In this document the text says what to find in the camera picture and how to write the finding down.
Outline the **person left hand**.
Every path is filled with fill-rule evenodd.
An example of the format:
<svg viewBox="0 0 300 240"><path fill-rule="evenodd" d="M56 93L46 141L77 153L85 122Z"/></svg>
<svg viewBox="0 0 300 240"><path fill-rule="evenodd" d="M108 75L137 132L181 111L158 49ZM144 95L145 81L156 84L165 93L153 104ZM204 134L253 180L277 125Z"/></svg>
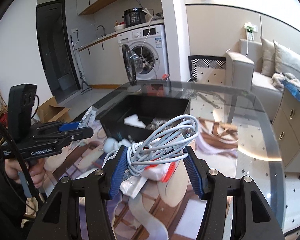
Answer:
<svg viewBox="0 0 300 240"><path fill-rule="evenodd" d="M45 169L44 169L45 159L39 159L36 165L29 169L31 179L34 183L35 188L40 188L44 183ZM21 166L16 159L6 159L5 160L5 171L7 176L12 179L17 184L21 184L18 172L21 172Z"/></svg>

